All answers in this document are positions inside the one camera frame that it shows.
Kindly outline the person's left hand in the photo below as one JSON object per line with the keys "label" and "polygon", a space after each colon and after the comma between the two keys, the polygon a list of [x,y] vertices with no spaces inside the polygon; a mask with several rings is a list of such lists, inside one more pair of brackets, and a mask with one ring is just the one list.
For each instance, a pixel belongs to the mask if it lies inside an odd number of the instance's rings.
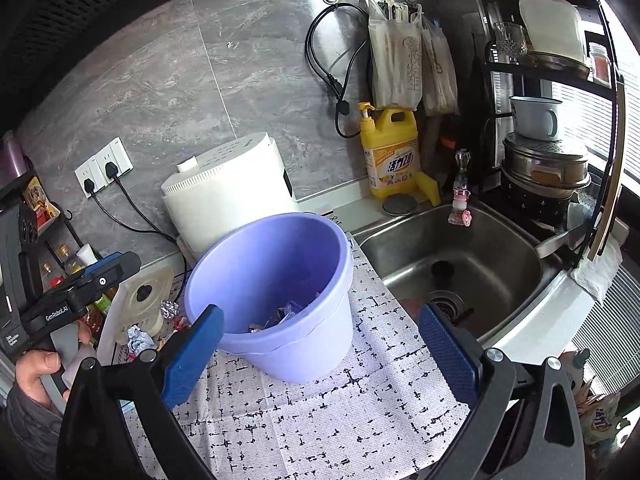
{"label": "person's left hand", "polygon": [[41,377],[56,373],[61,367],[61,359],[54,351],[32,349],[23,354],[15,364],[14,387],[20,389],[35,404],[54,414],[61,414],[46,388]]}

